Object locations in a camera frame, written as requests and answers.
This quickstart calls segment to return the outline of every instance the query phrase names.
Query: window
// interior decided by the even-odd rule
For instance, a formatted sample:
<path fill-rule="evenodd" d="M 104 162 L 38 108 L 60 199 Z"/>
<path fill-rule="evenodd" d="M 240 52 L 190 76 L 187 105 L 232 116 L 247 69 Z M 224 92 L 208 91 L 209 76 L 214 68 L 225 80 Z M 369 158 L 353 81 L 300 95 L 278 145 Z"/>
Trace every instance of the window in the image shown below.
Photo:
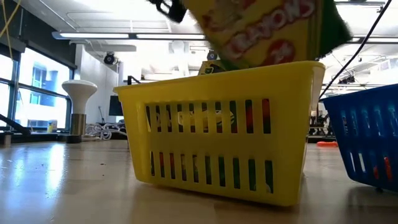
<path fill-rule="evenodd" d="M 0 55 L 0 78 L 5 78 L 6 80 L 11 80 L 12 77 L 12 66 L 13 62 L 11 58 Z"/>
<path fill-rule="evenodd" d="M 9 99 L 9 86 L 3 83 L 0 83 L 0 96 L 2 99 L 2 103 L 0 103 L 0 114 L 3 116 L 7 116 L 8 114 L 8 99 Z M 0 127 L 5 126 L 6 123 L 3 121 L 0 121 Z"/>
<path fill-rule="evenodd" d="M 62 95 L 62 83 L 69 80 L 70 69 L 31 49 L 21 54 L 19 83 L 42 88 Z"/>
<path fill-rule="evenodd" d="M 31 49 L 18 58 L 0 55 L 0 113 L 34 131 L 47 129 L 49 121 L 67 130 L 72 102 L 62 83 L 72 78 L 71 70 Z"/>
<path fill-rule="evenodd" d="M 18 91 L 15 121 L 25 127 L 46 128 L 50 120 L 57 120 L 57 128 L 65 128 L 67 100 L 32 90 Z"/>

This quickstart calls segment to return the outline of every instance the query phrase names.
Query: blue plastic basket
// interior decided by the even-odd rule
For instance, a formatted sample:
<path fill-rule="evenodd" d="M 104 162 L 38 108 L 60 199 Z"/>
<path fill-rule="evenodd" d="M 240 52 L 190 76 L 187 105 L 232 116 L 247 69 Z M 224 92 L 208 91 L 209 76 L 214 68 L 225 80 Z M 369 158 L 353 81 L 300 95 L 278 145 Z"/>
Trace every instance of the blue plastic basket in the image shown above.
<path fill-rule="evenodd" d="M 348 176 L 398 192 L 398 85 L 323 100 Z"/>

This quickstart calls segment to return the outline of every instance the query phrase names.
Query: white lamp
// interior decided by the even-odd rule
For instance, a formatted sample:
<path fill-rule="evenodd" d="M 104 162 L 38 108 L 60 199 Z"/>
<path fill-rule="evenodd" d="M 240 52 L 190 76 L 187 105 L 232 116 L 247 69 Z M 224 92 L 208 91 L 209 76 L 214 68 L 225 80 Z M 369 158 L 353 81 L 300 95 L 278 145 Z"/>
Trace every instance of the white lamp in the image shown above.
<path fill-rule="evenodd" d="M 82 136 L 86 129 L 87 100 L 97 91 L 97 86 L 85 80 L 68 80 L 62 83 L 62 88 L 72 100 L 70 134 Z"/>

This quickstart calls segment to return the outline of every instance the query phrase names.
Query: basket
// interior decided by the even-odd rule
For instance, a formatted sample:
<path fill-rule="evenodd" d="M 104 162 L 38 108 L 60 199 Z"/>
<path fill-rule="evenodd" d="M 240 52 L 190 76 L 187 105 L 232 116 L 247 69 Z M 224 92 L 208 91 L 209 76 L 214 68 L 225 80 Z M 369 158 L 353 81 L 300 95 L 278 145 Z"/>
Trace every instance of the basket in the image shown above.
<path fill-rule="evenodd" d="M 294 62 L 115 88 L 137 179 L 296 204 L 324 72 Z"/>
<path fill-rule="evenodd" d="M 398 85 L 325 98 L 348 176 L 398 191 Z"/>

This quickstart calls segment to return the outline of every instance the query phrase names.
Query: yellow plastic basket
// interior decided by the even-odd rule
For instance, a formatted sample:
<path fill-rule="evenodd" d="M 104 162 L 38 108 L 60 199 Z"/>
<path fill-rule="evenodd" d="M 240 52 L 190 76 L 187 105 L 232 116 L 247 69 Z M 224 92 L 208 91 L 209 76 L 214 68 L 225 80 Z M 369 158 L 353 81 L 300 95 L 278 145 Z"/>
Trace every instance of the yellow plastic basket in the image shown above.
<path fill-rule="evenodd" d="M 294 62 L 115 88 L 137 179 L 296 204 L 324 72 L 321 63 Z"/>

